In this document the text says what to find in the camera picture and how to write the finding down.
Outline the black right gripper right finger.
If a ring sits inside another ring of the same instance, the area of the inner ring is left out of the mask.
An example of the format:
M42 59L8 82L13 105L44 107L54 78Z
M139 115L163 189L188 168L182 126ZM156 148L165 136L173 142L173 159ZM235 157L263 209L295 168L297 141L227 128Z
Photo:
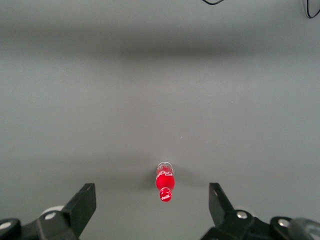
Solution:
M208 208L214 227L203 240L252 240L254 217L247 211L235 209L219 183L209 184Z

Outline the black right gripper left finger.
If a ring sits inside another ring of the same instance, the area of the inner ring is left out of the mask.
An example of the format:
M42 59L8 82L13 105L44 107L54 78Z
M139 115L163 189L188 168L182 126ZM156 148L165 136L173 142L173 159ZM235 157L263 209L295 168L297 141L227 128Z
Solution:
M86 183L60 210L37 219L40 240L78 240L97 207L96 186Z

